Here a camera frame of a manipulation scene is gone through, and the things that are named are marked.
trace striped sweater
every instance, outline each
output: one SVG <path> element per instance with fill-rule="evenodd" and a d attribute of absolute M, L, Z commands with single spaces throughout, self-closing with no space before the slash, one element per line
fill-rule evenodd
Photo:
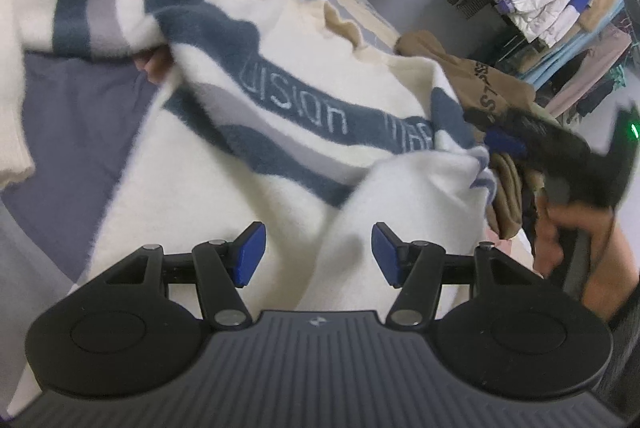
<path fill-rule="evenodd" d="M 113 58 L 166 43 L 175 59 L 82 280 L 142 244 L 184 252 L 261 220 L 268 248 L 242 290 L 252 313 L 384 314 L 397 291 L 370 253 L 375 222 L 454 253 L 481 237 L 495 182 L 442 69 L 367 46 L 324 0 L 0 0 L 0 14 L 0 186 L 38 170 L 23 51 Z"/>

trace brown garment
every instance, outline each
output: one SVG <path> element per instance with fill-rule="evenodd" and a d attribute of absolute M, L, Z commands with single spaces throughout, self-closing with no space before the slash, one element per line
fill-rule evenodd
<path fill-rule="evenodd" d="M 464 109 L 501 113 L 509 106 L 517 106 L 532 110 L 536 93 L 531 85 L 482 63 L 447 54 L 428 31 L 403 34 L 396 43 L 396 52 L 437 61 Z M 500 238 L 512 238 L 522 226 L 522 180 L 513 159 L 506 154 L 492 154 L 489 166 L 498 177 L 498 190 L 487 208 L 487 221 Z"/>
<path fill-rule="evenodd" d="M 578 18 L 578 23 L 571 27 L 567 34 L 565 34 L 564 37 L 551 49 L 545 47 L 543 51 L 538 52 L 531 45 L 525 47 L 518 53 L 517 58 L 514 58 L 514 63 L 518 72 L 521 74 L 528 72 L 541 62 L 546 55 L 550 52 L 557 51 L 581 30 L 587 31 L 588 33 L 594 32 L 600 24 L 600 21 L 611 10 L 616 1 L 617 0 L 591 0 L 589 2 L 589 7 L 580 15 L 580 18 Z"/>

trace person's arm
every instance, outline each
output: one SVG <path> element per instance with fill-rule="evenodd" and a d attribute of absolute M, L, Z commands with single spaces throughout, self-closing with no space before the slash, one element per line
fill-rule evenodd
<path fill-rule="evenodd" d="M 638 262 L 612 210 L 584 204 L 551 206 L 538 198 L 534 269 L 547 277 L 564 254 L 558 227 L 585 230 L 591 235 L 593 273 L 582 303 L 608 322 L 613 354 L 596 394 L 627 417 L 640 411 L 640 273 Z"/>

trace black circular disc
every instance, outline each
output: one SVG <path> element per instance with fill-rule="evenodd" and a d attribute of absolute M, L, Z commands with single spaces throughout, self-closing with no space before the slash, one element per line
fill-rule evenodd
<path fill-rule="evenodd" d="M 202 330 L 182 306 L 139 285 L 90 286 L 31 325 L 26 355 L 43 388 L 83 397 L 139 394 L 194 360 Z"/>
<path fill-rule="evenodd" d="M 498 286 L 438 323 L 437 349 L 459 378 L 523 400 L 593 386 L 609 363 L 611 334 L 593 313 L 546 286 Z"/>

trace pink garment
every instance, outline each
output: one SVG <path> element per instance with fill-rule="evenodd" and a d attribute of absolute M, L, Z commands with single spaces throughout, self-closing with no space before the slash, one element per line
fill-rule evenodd
<path fill-rule="evenodd" d="M 580 69 L 545 107 L 557 118 L 577 103 L 603 77 L 622 53 L 631 45 L 631 36 L 613 24 L 607 25 L 589 45 Z"/>

